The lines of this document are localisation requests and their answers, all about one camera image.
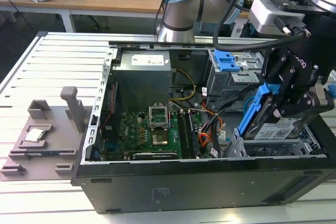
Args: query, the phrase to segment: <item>robotic arm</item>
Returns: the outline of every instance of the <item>robotic arm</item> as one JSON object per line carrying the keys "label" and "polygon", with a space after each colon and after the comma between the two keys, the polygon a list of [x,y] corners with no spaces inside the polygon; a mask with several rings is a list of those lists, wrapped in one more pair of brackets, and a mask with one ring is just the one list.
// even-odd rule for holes
{"label": "robotic arm", "polygon": [[[239,5],[244,0],[237,0]],[[229,3],[224,0],[169,0],[163,23],[158,27],[160,42],[195,42],[195,22],[218,23]],[[240,10],[233,8],[226,19],[234,22]]]}
{"label": "robotic arm", "polygon": [[278,29],[289,37],[304,31],[304,37],[268,49],[261,73],[265,83],[238,135],[244,140],[296,138],[316,115],[334,108],[323,85],[336,66],[336,0],[255,0],[249,18],[260,33]]}

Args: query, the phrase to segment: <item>motherboard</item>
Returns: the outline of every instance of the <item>motherboard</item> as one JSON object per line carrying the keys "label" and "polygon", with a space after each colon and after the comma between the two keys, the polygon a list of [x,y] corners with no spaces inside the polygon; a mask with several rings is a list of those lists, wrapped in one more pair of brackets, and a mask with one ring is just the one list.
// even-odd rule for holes
{"label": "motherboard", "polygon": [[[153,126],[165,125],[166,120],[167,127]],[[122,112],[119,137],[107,125],[100,156],[103,161],[199,158],[197,135],[202,126],[199,112]]]}

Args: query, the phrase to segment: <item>wooden desk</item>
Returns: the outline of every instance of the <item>wooden desk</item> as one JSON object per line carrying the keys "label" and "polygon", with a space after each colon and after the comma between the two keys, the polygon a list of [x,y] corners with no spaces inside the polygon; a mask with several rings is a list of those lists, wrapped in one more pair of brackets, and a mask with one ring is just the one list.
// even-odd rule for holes
{"label": "wooden desk", "polygon": [[[47,8],[62,8],[65,0],[50,0],[35,3],[30,0],[10,0],[15,6],[26,6],[26,7],[47,7]],[[0,5],[2,6],[12,6],[8,0],[0,0]]]}
{"label": "wooden desk", "polygon": [[161,0],[65,0],[63,8],[156,13]]}

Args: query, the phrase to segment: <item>blue latch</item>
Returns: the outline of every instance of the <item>blue latch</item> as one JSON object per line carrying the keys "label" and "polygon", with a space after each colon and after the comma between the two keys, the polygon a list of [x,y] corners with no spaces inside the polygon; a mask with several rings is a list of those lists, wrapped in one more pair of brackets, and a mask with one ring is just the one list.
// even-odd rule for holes
{"label": "blue latch", "polygon": [[221,72],[239,72],[240,67],[235,61],[235,57],[230,52],[223,52],[215,49],[215,61]]}
{"label": "blue latch", "polygon": [[264,82],[264,84],[258,88],[256,96],[251,106],[248,108],[243,120],[241,121],[238,127],[240,135],[244,133],[245,129],[247,128],[249,122],[252,120],[254,115],[260,111],[262,106],[261,104],[262,98],[268,93],[278,94],[279,88],[280,88],[279,84],[267,84],[266,82]]}
{"label": "blue latch", "polygon": [[335,84],[330,84],[329,86],[328,86],[328,93],[329,93],[329,95],[333,98],[333,99],[335,99],[336,98],[336,85]]}

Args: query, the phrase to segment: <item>green circuit board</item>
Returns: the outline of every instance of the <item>green circuit board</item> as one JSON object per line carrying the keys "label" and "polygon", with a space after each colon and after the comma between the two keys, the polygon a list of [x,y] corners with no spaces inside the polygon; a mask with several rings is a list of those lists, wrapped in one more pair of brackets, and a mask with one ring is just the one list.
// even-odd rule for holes
{"label": "green circuit board", "polygon": [[[135,153],[176,153],[182,158],[178,113],[169,113],[169,128],[150,128],[149,112],[123,112],[119,138],[113,139],[108,132],[103,136],[101,157],[104,161],[129,160]],[[164,110],[154,111],[153,122],[165,122]],[[194,132],[198,135],[203,126],[202,115],[192,114]],[[200,158],[209,158],[209,151],[200,153]]]}
{"label": "green circuit board", "polygon": [[[155,122],[165,120],[164,110],[154,115]],[[124,112],[121,115],[118,141],[108,138],[103,142],[102,152],[107,159],[120,153],[173,152],[181,158],[181,146],[177,114],[170,115],[170,128],[151,130],[148,112]]]}

